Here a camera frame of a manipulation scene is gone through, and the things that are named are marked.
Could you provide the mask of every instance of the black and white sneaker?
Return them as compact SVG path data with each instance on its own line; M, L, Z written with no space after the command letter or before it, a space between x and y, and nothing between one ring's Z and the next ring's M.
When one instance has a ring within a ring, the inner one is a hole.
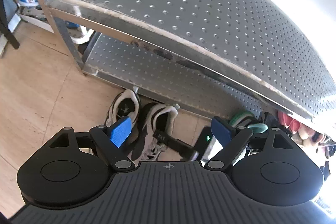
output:
M169 106L155 102L142 108L138 118L139 135L135 141L131 160L156 161L158 159L160 153L164 152L167 146L153 138L153 133L158 129L171 135L179 108L179 105Z
M118 121L123 116L129 116L132 122L132 128L136 124L139 112L141 109L141 102L139 96L137 95L138 87L134 86L133 90L125 90L124 92L119 93L115 99L113 100L106 120L105 125L111 126L113 123ZM132 129L132 133L127 137L125 142L123 143L123 148L128 147L131 143L133 143L138 137L138 130L135 127ZM126 149L126 152L130 152L132 148Z

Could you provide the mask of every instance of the ribbed black surface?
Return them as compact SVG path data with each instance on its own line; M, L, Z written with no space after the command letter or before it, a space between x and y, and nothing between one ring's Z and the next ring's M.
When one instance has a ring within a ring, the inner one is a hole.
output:
M68 210L32 205L14 216L17 224L92 223L275 223L327 224L313 202L292 207L264 205L242 195L224 173L205 170L197 161L143 162L117 174L94 201Z

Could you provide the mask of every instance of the blue gripper pad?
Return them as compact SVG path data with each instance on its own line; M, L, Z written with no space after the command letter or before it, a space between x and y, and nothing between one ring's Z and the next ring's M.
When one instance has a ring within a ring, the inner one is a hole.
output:
M234 128L219 117L213 117L211 120L211 133L224 148L232 140Z
M111 125L110 129L110 140L115 144L116 147L119 148L132 131L131 118L128 116L122 117L113 125Z

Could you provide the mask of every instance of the metal shelf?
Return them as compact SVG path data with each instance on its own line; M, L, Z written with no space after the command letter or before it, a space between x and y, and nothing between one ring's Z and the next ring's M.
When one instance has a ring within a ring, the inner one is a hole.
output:
M102 34L88 54L84 71L123 88L136 85L142 95L178 103L209 118L231 118L244 110L259 117L263 108L257 99L195 70Z
M139 39L136 46L262 98L321 133L336 133L333 79L306 37L269 0L45 2L42 8L56 18L106 35L129 34Z

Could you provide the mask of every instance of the floor tile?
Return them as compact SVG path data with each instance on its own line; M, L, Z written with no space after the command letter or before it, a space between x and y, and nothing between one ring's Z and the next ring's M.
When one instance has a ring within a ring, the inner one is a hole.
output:
M70 58L16 33L0 60L0 154L18 169L42 143Z
M112 101L122 91L118 86L84 76L73 66L55 103L44 142L63 127L81 132L103 124Z
M16 183L16 170L0 156L0 212L7 218L25 203Z
M174 121L172 136L176 139L180 139L185 143L191 144L194 137L198 117L199 116L196 114L192 114L185 110L179 109L178 115Z
M179 109L178 115L174 121L172 136L187 144L192 144L199 116L185 110ZM180 161L181 156L178 152L168 148L161 153L159 160L162 161Z
M47 47L53 48L56 51L62 52L66 55L69 54L68 49L63 41L57 38L54 33L46 31L36 25L22 21L16 29L16 32L29 37Z

